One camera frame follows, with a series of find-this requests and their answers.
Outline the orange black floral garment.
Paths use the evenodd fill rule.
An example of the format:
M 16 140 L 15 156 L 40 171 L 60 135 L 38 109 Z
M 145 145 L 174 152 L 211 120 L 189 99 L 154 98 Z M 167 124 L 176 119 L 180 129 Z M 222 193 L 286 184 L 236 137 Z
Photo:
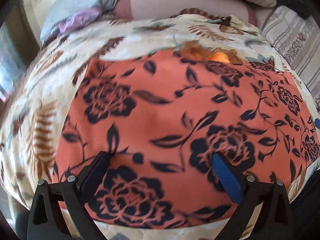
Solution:
M 293 182 L 319 157 L 310 112 L 273 60 L 173 49 L 132 60 L 94 57 L 71 103 L 53 181 L 97 154 L 110 168 L 87 210 L 108 224 L 170 229 L 232 215 L 213 168 L 223 153 L 263 182 Z

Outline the grey striped pillow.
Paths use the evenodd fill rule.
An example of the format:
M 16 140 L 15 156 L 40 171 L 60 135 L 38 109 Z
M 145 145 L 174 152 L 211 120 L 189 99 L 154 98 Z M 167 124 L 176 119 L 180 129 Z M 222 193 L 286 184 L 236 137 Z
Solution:
M 263 36 L 282 55 L 319 102 L 319 26 L 288 7 L 278 7 L 263 27 Z

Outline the cream leaf-print fleece blanket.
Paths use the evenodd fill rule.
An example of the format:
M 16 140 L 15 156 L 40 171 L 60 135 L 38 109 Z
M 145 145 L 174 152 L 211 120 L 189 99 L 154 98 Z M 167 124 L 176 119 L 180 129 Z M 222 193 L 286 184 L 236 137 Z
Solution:
M 201 57 L 224 53 L 227 59 L 272 59 L 274 70 L 291 74 L 313 124 L 318 117 L 310 92 L 287 61 L 257 27 L 235 16 L 214 17 L 188 9 L 163 19 L 99 20 L 43 48 L 5 103 L 1 112 L 1 184 L 5 190 L 30 209 L 41 179 L 49 184 L 67 179 L 53 181 L 55 158 L 67 114 L 91 59 L 132 60 L 167 49 Z M 290 202 L 303 198 L 303 189 L 314 174 L 319 174 L 319 157 L 293 182 L 283 182 Z M 170 229 L 94 221 L 109 239 L 214 239 L 230 217 Z

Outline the wooden framed window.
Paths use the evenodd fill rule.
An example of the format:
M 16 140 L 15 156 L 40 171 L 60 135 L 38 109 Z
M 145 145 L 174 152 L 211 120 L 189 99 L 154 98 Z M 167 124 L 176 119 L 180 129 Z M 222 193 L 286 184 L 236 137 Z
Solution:
M 1 25 L 1 102 L 8 100 L 39 49 L 23 2 L 19 1 Z

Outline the purple small garment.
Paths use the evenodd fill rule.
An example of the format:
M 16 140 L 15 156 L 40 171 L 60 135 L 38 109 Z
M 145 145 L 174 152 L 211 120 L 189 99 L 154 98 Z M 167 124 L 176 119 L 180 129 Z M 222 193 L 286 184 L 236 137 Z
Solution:
M 69 34 L 76 29 L 83 28 L 94 22 L 101 15 L 102 10 L 99 7 L 91 7 L 79 10 L 57 25 L 59 35 Z

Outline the pink bed sheet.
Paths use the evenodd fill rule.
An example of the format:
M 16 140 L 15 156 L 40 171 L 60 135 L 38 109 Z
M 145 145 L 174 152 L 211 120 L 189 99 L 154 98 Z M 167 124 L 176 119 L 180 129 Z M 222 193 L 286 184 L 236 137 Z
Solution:
M 274 8 L 264 8 L 244 0 L 119 0 L 113 10 L 117 18 L 146 20 L 169 18 L 184 9 L 200 9 L 213 16 L 234 15 L 262 28 Z

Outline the light blue grey cloth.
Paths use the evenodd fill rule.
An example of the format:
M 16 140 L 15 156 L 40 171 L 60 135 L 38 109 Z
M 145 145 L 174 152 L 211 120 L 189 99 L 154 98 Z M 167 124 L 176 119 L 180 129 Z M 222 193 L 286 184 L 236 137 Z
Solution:
M 119 0 L 56 0 L 51 6 L 41 30 L 40 40 L 45 41 L 52 35 L 55 26 L 76 12 L 92 7 L 102 12 L 112 11 Z

